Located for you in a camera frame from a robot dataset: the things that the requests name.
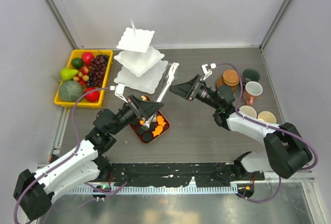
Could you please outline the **metal tweezers tongs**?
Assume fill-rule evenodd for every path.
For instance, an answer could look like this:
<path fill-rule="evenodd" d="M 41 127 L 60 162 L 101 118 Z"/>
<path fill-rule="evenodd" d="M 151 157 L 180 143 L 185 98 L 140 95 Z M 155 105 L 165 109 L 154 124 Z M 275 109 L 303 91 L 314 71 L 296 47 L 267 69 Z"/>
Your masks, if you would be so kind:
<path fill-rule="evenodd" d="M 182 71 L 182 68 L 179 63 L 169 63 L 166 66 L 166 69 L 162 76 L 162 84 L 161 88 L 159 89 L 159 92 L 155 98 L 154 102 L 162 102 L 165 98 L 167 92 L 170 90 L 171 85 L 173 82 L 179 77 L 180 73 Z M 156 112 L 153 115 L 150 115 L 149 118 L 145 118 L 144 124 L 142 124 L 142 129 L 145 131 L 148 131 L 150 128 L 150 125 L 156 116 Z"/>

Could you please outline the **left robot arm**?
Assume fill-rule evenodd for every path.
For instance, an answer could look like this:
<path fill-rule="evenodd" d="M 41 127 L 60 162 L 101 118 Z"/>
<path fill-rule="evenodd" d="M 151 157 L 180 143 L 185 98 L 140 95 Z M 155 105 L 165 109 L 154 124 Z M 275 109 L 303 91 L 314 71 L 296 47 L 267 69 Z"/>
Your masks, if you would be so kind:
<path fill-rule="evenodd" d="M 163 105 L 130 95 L 117 113 L 100 110 L 93 122 L 94 128 L 71 151 L 35 172 L 28 169 L 21 172 L 13 193 L 17 202 L 14 222 L 19 222 L 20 208 L 33 221 L 44 215 L 66 192 L 96 179 L 106 181 L 112 167 L 103 154 L 115 144 L 114 136 L 133 121 L 150 118 Z"/>

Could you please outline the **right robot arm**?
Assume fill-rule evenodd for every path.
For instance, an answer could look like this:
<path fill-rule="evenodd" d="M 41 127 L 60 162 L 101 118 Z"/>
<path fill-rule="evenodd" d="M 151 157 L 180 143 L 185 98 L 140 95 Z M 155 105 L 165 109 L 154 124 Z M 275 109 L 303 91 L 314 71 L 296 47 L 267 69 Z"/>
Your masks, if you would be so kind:
<path fill-rule="evenodd" d="M 244 154 L 240 163 L 235 165 L 234 174 L 241 180 L 255 171 L 273 171 L 288 179 L 313 159 L 294 125 L 270 124 L 245 115 L 233 106 L 235 97 L 227 85 L 213 91 L 200 75 L 196 75 L 188 82 L 172 85 L 170 91 L 188 101 L 197 99 L 214 108 L 214 121 L 219 127 L 239 132 L 264 145 L 264 153 Z"/>

